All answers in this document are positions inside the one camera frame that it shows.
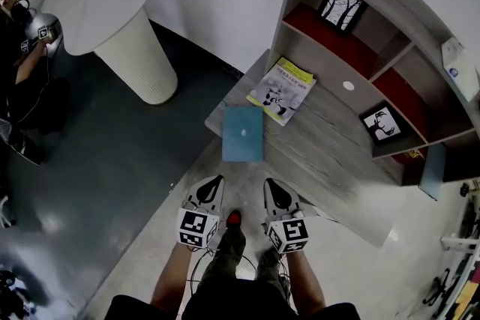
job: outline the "person's arm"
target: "person's arm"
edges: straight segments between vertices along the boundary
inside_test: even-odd
[[[38,61],[44,54],[44,49],[47,42],[45,40],[40,40],[33,51],[31,51],[26,58],[23,58],[20,62],[16,63],[19,65],[18,71],[16,72],[15,84],[27,80],[32,73],[33,69],[37,65]]]
[[[298,314],[307,319],[325,308],[325,298],[303,251],[287,253],[293,302]]]
[[[192,252],[186,245],[177,243],[173,247],[170,258],[155,286],[151,305],[169,314],[176,315],[179,312],[191,258]]]

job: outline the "magazine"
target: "magazine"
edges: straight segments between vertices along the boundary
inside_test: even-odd
[[[317,81],[286,58],[280,58],[247,99],[284,126]]]

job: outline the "gray wood desk surface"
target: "gray wood desk surface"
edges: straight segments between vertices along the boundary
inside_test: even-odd
[[[226,106],[251,106],[246,96],[262,79],[265,52],[206,119],[220,137]],[[339,223],[381,247],[404,201],[401,167],[373,160],[371,139],[358,116],[315,85],[289,123],[265,115],[261,166]]]

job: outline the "person in black clothing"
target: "person in black clothing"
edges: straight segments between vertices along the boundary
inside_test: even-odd
[[[42,134],[58,131],[66,120],[70,84],[65,78],[50,79],[44,53],[53,39],[39,40],[23,55],[25,39],[21,25],[9,22],[0,28],[0,116],[16,128],[38,128]]]
[[[245,248],[241,224],[240,212],[233,211],[226,221],[226,231],[217,252],[183,312],[184,320],[359,320],[352,304],[326,306],[322,289],[303,251],[286,256],[298,315],[287,303],[288,290],[278,273],[280,255],[276,250],[270,249],[262,255],[254,281],[237,279],[235,269]],[[190,260],[190,249],[184,244],[176,244],[158,279],[150,304],[118,295],[113,298],[105,319],[176,319]]]

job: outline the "blue book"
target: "blue book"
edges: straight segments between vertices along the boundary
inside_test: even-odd
[[[223,161],[262,162],[262,107],[227,107],[223,116]]]

